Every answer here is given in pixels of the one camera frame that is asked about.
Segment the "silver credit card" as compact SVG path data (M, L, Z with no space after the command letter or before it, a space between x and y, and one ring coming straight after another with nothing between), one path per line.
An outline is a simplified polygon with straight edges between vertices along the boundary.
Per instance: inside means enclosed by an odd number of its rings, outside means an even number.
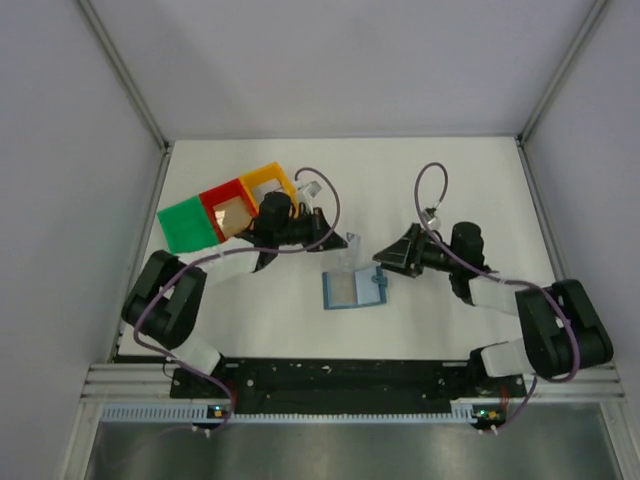
M361 237L352 232L345 233L347 247L340 251L339 266L342 269L355 269L359 263Z

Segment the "blue leather card holder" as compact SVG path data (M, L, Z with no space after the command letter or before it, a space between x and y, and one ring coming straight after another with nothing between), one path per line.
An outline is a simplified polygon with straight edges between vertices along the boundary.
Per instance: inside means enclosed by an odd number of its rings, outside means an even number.
M325 310L357 309L387 303L388 279L378 265L324 272L322 286Z

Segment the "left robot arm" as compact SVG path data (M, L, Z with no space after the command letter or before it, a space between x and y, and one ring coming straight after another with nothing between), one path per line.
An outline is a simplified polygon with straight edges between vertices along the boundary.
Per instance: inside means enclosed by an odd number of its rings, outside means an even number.
M124 301L121 318L142 346L194 370L192 384L205 396L226 387L217 366L223 355L196 331L207 285L266 268L278 255L326 252L348 247L319 207L294 207L284 193L265 196L248 226L221 244L174 255L154 252Z

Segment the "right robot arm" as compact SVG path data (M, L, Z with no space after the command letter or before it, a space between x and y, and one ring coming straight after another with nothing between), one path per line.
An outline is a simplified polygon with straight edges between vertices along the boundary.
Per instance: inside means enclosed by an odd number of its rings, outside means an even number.
M580 281L537 287L500 278L485 261L482 230L475 223L455 224L448 243L438 232L414 223L373 259L383 269L410 278L427 269L444 272L463 303L518 320L520 338L471 353L466 380L478 395L492 394L507 376L535 374L558 382L613 358L610 336Z

